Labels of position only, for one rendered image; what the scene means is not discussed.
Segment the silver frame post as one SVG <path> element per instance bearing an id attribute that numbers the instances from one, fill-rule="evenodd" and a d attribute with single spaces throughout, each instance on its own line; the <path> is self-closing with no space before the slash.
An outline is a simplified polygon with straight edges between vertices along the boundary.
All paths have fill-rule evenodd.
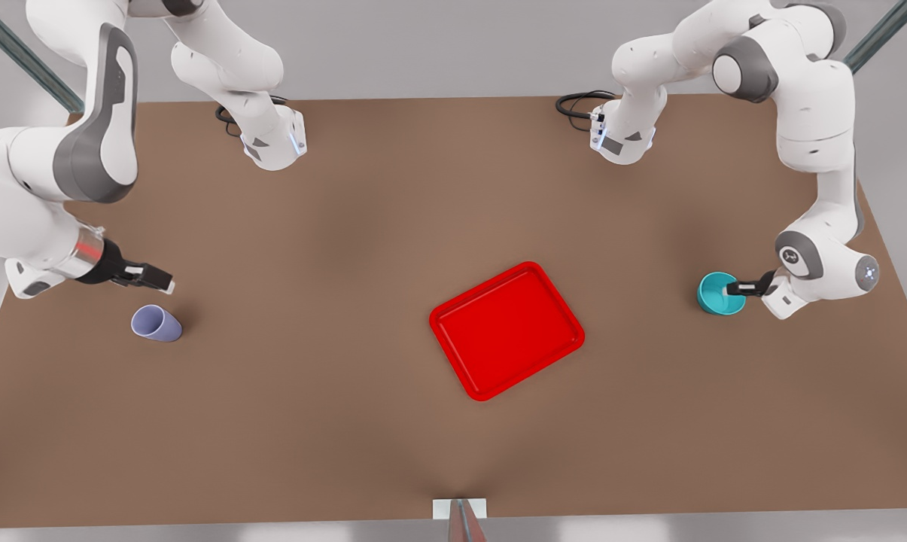
<path id="1" fill-rule="evenodd" d="M 21 68 L 69 114 L 84 113 L 84 102 L 39 56 L 24 44 L 0 18 L 0 51 Z"/>
<path id="2" fill-rule="evenodd" d="M 907 0 L 897 0 L 843 59 L 850 72 L 855 75 L 906 24 Z"/>
<path id="3" fill-rule="evenodd" d="M 468 500 L 450 501 L 449 542 L 488 542 Z"/>

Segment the purple cup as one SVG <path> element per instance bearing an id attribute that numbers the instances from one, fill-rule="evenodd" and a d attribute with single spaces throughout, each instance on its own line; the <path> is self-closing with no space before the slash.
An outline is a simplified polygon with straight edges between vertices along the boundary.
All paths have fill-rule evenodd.
<path id="1" fill-rule="evenodd" d="M 154 304 L 137 309 L 131 317 L 130 327 L 137 336 L 164 343 L 175 342 L 184 332 L 175 316 Z"/>

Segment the teal bowl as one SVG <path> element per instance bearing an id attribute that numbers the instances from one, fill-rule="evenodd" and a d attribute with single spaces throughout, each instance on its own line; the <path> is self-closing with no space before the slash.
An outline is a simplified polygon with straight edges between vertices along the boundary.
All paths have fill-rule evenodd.
<path id="1" fill-rule="evenodd" d="M 727 292 L 730 284 L 735 284 L 735 276 L 724 272 L 711 272 L 700 281 L 696 291 L 698 305 L 712 315 L 735 315 L 746 306 L 746 297 L 731 295 Z"/>

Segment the red tray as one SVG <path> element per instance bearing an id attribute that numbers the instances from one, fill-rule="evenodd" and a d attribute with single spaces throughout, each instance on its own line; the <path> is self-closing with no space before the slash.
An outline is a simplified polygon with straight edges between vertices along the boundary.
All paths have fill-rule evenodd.
<path id="1" fill-rule="evenodd" d="M 474 401 L 580 349 L 585 332 L 540 264 L 522 262 L 436 306 L 429 325 Z"/>

